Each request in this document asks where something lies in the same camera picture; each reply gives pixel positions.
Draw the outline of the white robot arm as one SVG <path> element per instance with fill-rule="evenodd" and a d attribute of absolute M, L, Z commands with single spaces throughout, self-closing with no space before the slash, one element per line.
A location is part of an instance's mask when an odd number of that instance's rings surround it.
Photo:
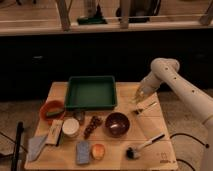
<path fill-rule="evenodd" d="M 178 74 L 180 64 L 176 59 L 156 58 L 151 62 L 150 73 L 144 77 L 134 96 L 136 103 L 154 94 L 166 83 L 179 99 L 197 116 L 208 130 L 200 171 L 213 171 L 213 98 Z"/>

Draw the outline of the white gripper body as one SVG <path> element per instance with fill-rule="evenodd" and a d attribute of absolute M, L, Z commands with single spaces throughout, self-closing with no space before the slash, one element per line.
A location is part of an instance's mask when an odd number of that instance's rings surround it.
<path fill-rule="evenodd" d="M 147 98 L 149 98 L 151 95 L 153 94 L 153 90 L 151 88 L 146 88 L 146 87 L 142 87 L 142 88 L 139 88 L 136 93 L 135 93 L 135 96 L 137 95 L 141 95 L 143 97 L 143 100 L 146 100 Z"/>

